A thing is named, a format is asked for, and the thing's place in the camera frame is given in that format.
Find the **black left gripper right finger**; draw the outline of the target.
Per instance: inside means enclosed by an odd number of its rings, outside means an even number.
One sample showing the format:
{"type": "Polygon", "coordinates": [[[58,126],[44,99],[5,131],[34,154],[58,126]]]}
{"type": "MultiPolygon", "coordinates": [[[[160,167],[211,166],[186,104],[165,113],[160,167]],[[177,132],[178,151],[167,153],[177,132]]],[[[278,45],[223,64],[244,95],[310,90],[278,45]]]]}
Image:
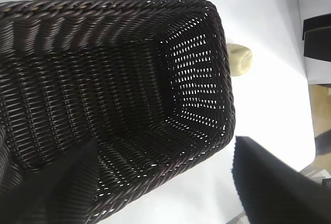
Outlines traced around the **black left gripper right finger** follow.
{"type": "Polygon", "coordinates": [[[232,175],[250,223],[330,223],[330,190],[250,137],[236,137],[232,175]]]}

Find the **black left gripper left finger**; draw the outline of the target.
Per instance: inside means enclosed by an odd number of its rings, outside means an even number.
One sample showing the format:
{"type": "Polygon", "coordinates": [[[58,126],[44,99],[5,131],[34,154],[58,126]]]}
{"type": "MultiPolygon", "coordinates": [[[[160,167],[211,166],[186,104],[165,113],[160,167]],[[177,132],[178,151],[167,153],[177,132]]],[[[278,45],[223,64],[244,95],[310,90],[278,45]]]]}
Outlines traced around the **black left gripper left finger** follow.
{"type": "Polygon", "coordinates": [[[85,223],[99,176],[94,138],[1,197],[1,223],[85,223]]]}

